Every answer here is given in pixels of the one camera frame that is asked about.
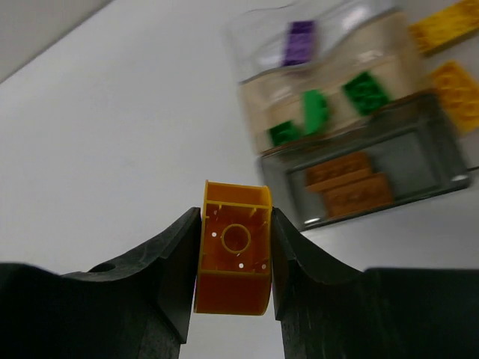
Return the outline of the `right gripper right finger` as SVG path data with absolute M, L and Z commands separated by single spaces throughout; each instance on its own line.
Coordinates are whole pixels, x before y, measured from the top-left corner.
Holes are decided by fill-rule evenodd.
M 359 271 L 271 217 L 272 294 L 286 358 L 476 358 L 478 272 Z

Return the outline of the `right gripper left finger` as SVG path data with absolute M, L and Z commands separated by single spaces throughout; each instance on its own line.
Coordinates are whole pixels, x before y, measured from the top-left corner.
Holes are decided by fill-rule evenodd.
M 1 265 L 3 358 L 177 358 L 201 236 L 187 210 L 152 239 L 87 272 Z

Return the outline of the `yellow rounded block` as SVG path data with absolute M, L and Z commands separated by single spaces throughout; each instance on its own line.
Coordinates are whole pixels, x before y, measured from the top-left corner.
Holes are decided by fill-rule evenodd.
M 196 313 L 266 312 L 272 285 L 271 215 L 268 187 L 206 182 Z

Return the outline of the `brown lego brick angled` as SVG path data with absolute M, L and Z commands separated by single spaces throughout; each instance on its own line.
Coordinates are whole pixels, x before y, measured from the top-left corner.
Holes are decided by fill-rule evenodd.
M 387 176 L 377 173 L 324 191 L 323 202 L 330 218 L 341 218 L 391 205 L 394 195 Z

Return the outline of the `brown lego brick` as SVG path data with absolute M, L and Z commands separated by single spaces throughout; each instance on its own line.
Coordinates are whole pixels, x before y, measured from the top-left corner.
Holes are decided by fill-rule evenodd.
M 305 187 L 312 192 L 346 185 L 373 174 L 365 152 L 354 152 L 306 169 Z

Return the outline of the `green small lego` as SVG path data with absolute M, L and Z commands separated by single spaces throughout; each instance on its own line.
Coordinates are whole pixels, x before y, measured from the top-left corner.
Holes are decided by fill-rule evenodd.
M 342 85 L 341 90 L 361 116 L 368 116 L 391 101 L 384 87 L 368 71 L 359 73 Z

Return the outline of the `yellow lego brick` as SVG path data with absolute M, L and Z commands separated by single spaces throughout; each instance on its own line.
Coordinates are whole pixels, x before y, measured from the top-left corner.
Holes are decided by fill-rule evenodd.
M 478 82 L 456 61 L 430 74 L 437 95 L 453 124 L 463 133 L 478 128 Z

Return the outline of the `purple small lego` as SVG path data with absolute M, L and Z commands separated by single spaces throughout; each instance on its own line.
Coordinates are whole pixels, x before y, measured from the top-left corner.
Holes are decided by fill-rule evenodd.
M 290 67 L 310 62 L 314 57 L 316 22 L 314 20 L 290 23 L 282 66 Z

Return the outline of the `yellow black striped lego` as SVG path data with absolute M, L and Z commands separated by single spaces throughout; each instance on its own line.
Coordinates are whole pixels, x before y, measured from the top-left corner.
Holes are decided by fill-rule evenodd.
M 478 33 L 478 1 L 456 2 L 409 26 L 422 55 L 432 55 Z

